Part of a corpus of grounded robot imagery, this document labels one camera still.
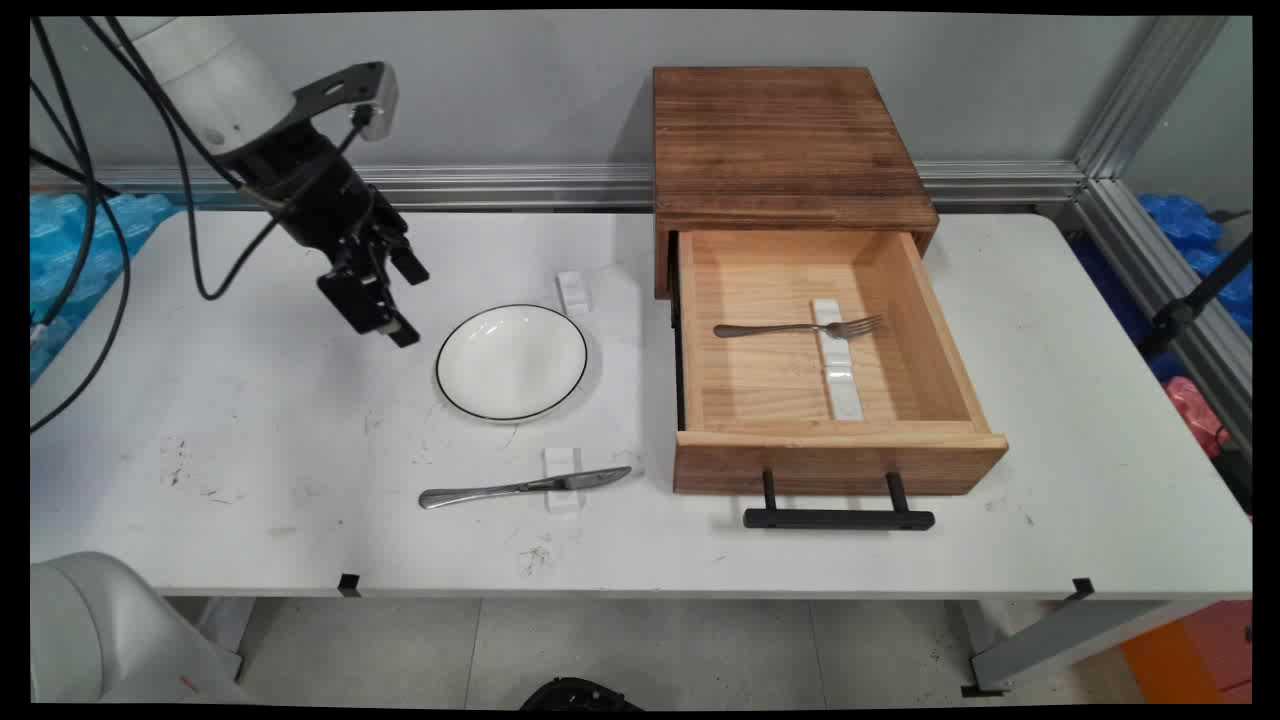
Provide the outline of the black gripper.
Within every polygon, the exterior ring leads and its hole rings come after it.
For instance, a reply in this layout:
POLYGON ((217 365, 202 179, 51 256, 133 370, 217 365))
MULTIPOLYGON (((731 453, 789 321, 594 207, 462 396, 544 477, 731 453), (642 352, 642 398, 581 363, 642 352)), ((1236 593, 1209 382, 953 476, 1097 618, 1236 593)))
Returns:
POLYGON ((346 159, 355 138, 383 118, 380 108, 356 108, 348 133, 333 143, 310 118, 293 113, 265 136, 219 154, 218 164, 271 217, 230 274, 239 274, 279 225, 330 259, 334 268, 317 278, 317 288, 357 334, 376 332, 404 348, 420 333, 390 293, 387 263, 410 284, 428 282, 430 273, 406 236, 404 219, 346 159))

